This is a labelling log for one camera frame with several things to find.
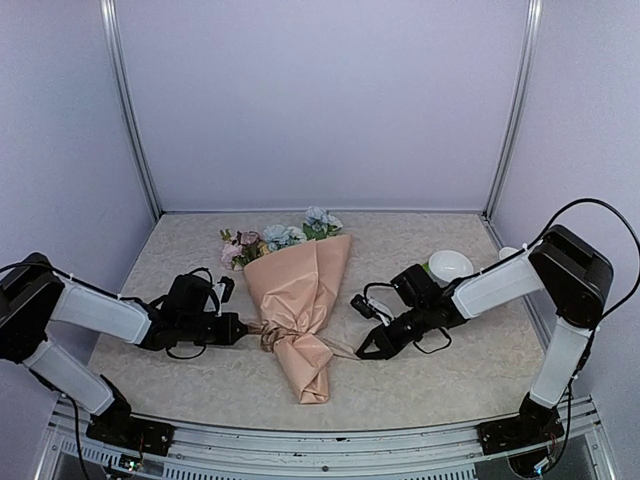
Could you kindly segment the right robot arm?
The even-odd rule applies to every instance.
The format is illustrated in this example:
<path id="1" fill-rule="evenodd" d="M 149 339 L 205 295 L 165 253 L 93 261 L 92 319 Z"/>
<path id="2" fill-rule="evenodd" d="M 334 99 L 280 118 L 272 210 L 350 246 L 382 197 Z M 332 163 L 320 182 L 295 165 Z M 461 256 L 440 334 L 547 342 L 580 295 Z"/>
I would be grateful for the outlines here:
<path id="1" fill-rule="evenodd" d="M 562 225 L 554 225 L 531 246 L 466 277 L 439 284 L 434 273 L 414 264 L 387 284 L 406 311 L 398 316 L 362 292 L 352 307 L 377 318 L 356 350 L 361 360 L 389 360 L 432 331 L 446 332 L 498 307 L 544 292 L 556 308 L 556 326 L 545 357 L 511 433 L 523 444 L 546 432 L 551 417 L 579 370 L 591 335 L 605 316 L 613 283 L 611 262 Z"/>

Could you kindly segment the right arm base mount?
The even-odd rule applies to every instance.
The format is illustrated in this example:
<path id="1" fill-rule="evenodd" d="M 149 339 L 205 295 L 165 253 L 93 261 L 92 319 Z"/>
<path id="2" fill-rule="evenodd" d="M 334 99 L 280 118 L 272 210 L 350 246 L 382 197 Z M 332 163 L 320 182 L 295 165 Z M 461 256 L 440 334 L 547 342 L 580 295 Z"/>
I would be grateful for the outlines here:
<path id="1" fill-rule="evenodd" d="M 484 455 L 540 444 L 564 435 L 556 406 L 547 408 L 527 394 L 516 415 L 482 422 L 477 432 Z"/>

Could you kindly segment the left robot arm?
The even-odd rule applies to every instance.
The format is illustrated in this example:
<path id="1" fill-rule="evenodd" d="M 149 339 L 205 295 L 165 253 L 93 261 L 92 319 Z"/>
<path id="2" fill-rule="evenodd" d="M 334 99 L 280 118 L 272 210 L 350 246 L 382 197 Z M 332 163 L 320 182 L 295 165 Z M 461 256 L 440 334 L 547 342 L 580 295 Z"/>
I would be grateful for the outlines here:
<path id="1" fill-rule="evenodd" d="M 206 268 L 174 278 L 151 302 L 107 292 L 54 267 L 34 252 L 1 269 L 1 357 L 25 366 L 65 394 L 115 442 L 133 443 L 140 424 L 119 390 L 91 372 L 48 334 L 52 322 L 79 326 L 144 350 L 165 353 L 181 343 L 232 346 L 247 335 L 238 314 L 223 309 L 235 288 Z"/>

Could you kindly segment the pink rose stem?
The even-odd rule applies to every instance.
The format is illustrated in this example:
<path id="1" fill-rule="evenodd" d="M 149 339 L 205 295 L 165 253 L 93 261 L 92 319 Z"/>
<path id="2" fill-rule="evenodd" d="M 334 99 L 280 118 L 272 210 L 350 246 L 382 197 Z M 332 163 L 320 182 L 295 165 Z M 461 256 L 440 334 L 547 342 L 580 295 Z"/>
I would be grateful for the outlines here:
<path id="1" fill-rule="evenodd" d="M 267 243 L 256 231 L 219 231 L 223 242 L 221 249 L 222 265 L 232 271 L 241 271 L 249 263 L 270 253 Z"/>

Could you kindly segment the tan ribbon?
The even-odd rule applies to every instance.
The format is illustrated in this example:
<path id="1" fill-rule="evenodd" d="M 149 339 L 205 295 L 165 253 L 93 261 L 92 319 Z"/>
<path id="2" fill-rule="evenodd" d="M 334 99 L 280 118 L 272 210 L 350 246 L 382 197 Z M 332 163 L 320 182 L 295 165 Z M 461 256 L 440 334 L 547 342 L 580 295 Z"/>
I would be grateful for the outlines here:
<path id="1" fill-rule="evenodd" d="M 299 332 L 282 326 L 251 323 L 248 327 L 250 335 L 260 337 L 261 348 L 265 351 L 274 351 L 280 344 L 287 345 L 288 349 L 295 351 L 305 358 L 345 358 L 359 361 L 352 345 L 334 339 L 324 333 Z"/>

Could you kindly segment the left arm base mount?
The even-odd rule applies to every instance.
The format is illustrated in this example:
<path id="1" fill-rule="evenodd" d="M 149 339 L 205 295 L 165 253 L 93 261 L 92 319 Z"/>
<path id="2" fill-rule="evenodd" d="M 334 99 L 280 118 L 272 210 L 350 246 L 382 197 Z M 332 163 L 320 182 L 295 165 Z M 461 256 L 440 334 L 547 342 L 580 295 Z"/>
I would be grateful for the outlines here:
<path id="1" fill-rule="evenodd" d="M 174 437 L 175 427 L 169 423 L 143 419 L 132 415 L 129 402 L 104 375 L 113 394 L 113 402 L 100 415 L 92 414 L 86 436 L 105 444 L 166 457 Z"/>

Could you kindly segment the pink wrapping paper sheet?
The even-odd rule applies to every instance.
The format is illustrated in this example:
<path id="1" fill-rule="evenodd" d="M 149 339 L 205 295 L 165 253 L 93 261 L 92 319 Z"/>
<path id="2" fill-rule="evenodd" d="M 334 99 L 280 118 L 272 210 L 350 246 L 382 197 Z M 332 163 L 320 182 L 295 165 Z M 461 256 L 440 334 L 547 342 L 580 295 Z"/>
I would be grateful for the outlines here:
<path id="1" fill-rule="evenodd" d="M 259 325 L 318 333 L 329 323 L 345 274 L 352 237 L 338 235 L 308 241 L 267 254 L 244 268 Z M 287 345 L 274 351 L 301 404 L 329 400 L 328 365 L 332 358 L 305 358 Z"/>

